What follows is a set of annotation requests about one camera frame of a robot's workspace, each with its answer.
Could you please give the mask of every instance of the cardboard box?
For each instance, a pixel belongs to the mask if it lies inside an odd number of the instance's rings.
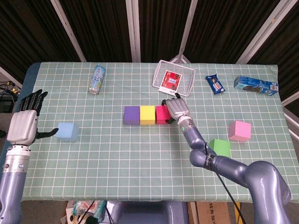
[[[196,211],[196,202],[188,202],[189,224],[199,224],[198,214]]]
[[[230,224],[226,202],[196,202],[199,224]]]

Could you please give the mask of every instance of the foam cube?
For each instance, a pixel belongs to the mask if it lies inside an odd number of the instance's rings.
[[[140,124],[154,125],[155,121],[155,106],[140,106]]]
[[[166,120],[169,120],[171,115],[167,106],[156,106],[156,120],[158,125],[167,125]]]
[[[217,155],[230,157],[230,142],[220,139],[214,139],[209,143],[209,147],[213,149]]]
[[[77,141],[79,126],[74,123],[59,123],[56,137],[61,141]]]
[[[126,125],[140,125],[139,106],[125,106],[124,123]]]
[[[247,141],[251,135],[251,124],[236,120],[229,126],[230,140],[235,141]]]

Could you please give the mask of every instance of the magenta block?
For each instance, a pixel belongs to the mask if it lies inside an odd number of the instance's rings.
[[[251,135],[251,124],[236,120],[229,126],[230,140],[247,141]]]
[[[140,107],[125,106],[124,122],[126,125],[140,125]]]
[[[156,106],[156,120],[157,125],[167,125],[166,120],[169,120],[171,115],[167,106]]]

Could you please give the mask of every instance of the white wire basket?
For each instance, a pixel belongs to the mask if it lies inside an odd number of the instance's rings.
[[[182,65],[174,64],[164,60],[160,60],[155,70],[153,78],[153,86],[160,88],[166,71],[174,72],[181,75],[181,80],[178,89],[175,91],[182,96],[188,97],[194,85],[195,70],[184,67]]]

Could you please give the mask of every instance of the white metal pole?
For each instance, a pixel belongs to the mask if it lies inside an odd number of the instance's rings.
[[[289,122],[291,122],[297,128],[299,128],[299,124],[293,118],[291,118],[289,115],[287,115],[286,113],[285,113],[285,119],[287,119]]]
[[[138,0],[126,0],[132,62],[141,62]]]
[[[299,140],[299,136],[296,135],[291,129],[289,129],[289,132],[290,132],[290,134],[291,134],[294,138],[296,138],[297,140]]]
[[[184,29],[184,33],[183,33],[183,37],[182,37],[181,46],[179,48],[179,53],[178,53],[178,56],[176,56],[177,59],[176,59],[175,62],[180,63],[180,61],[182,60],[182,55],[185,51],[185,47],[186,47],[186,43],[187,43],[188,36],[189,36],[189,33],[190,33],[190,28],[191,28],[191,25],[192,25],[192,21],[193,21],[194,13],[195,13],[195,10],[196,10],[197,2],[198,2],[198,0],[192,0],[191,1],[188,16],[187,16],[187,20],[186,20],[186,24],[185,24],[185,29]]]
[[[281,103],[282,103],[282,106],[286,106],[288,105],[289,103],[293,102],[294,100],[298,99],[299,98],[299,91],[294,93],[293,95],[291,95],[290,97],[288,97],[287,99],[283,100]]]
[[[281,0],[244,50],[236,64],[247,64],[298,0]]]
[[[69,23],[69,20],[67,19],[65,13],[64,13],[64,10],[60,4],[60,1],[59,0],[51,0],[51,3],[67,33],[67,35],[69,36],[69,39],[71,40],[71,43],[76,51],[76,53],[78,54],[79,58],[80,58],[80,61],[81,62],[86,62],[86,59],[84,57],[84,54],[80,48],[80,45],[74,35],[74,32],[71,28],[71,25]]]
[[[0,67],[0,74],[6,76],[10,81],[12,81],[14,84],[16,84],[19,88],[22,88],[23,85],[17,81],[12,75],[10,75],[7,71],[4,70],[4,68]]]

